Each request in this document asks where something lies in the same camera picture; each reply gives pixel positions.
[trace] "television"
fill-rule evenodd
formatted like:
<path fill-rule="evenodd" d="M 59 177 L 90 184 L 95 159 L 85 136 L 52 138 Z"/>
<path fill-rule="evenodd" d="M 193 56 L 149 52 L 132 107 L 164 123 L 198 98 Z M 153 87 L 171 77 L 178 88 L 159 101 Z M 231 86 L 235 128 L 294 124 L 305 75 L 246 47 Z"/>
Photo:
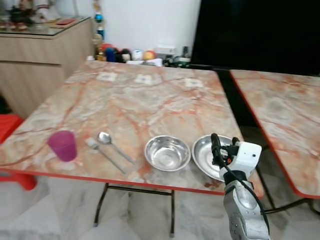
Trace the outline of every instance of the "television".
<path fill-rule="evenodd" d="M 319 11 L 316 0 L 202 0 L 191 64 L 318 75 Z"/>

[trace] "glass countertop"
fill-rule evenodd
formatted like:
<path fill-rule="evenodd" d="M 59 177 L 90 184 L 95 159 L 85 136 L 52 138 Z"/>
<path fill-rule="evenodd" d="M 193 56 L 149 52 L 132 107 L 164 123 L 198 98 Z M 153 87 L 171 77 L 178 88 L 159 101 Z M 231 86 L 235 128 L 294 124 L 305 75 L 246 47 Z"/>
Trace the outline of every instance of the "glass countertop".
<path fill-rule="evenodd" d="M 65 28 L 49 27 L 50 25 L 48 23 L 34 23 L 32 26 L 28 27 L 27 30 L 0 29 L 0 34 L 26 34 L 26 35 L 55 36 L 65 30 L 83 22 L 84 20 L 89 19 L 89 18 L 90 17 L 88 17 L 88 16 L 85 16 L 85 17 L 64 16 L 61 19 L 59 19 L 58 21 L 61 21 L 64 19 L 76 19 L 76 21 Z"/>

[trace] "white wall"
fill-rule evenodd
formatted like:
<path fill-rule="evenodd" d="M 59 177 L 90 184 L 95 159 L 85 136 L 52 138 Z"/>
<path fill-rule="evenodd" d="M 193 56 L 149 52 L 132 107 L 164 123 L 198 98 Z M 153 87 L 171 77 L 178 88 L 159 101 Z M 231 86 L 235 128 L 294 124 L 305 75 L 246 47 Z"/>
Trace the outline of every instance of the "white wall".
<path fill-rule="evenodd" d="M 94 16 L 93 0 L 75 0 L 80 16 Z M 73 0 L 57 0 L 58 11 L 74 15 Z M 152 50 L 158 44 L 192 48 L 200 0 L 100 0 L 105 41 L 117 48 Z"/>

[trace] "wooden cabinet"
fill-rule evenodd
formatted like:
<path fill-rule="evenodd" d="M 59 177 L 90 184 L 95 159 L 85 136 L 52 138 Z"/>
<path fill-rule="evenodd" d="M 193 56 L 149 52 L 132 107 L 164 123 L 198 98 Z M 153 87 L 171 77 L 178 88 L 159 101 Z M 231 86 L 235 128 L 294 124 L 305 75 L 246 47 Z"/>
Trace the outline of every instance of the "wooden cabinet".
<path fill-rule="evenodd" d="M 94 55 L 90 18 L 55 34 L 0 33 L 0 93 L 27 118 Z"/>

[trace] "fork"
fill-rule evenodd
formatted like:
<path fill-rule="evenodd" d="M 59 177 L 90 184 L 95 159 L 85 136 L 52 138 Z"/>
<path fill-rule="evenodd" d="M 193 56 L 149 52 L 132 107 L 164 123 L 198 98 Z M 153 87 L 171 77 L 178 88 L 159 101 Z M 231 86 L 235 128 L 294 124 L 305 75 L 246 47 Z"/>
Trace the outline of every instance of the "fork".
<path fill-rule="evenodd" d="M 89 137 L 85 140 L 85 143 L 92 148 L 93 150 L 98 150 L 103 156 L 105 156 L 117 169 L 119 169 L 123 174 L 126 174 L 126 172 L 116 163 L 114 162 L 110 157 L 108 157 L 107 154 L 105 154 L 104 151 L 102 151 L 99 148 L 98 143 L 96 142 L 96 140 L 93 137 Z"/>

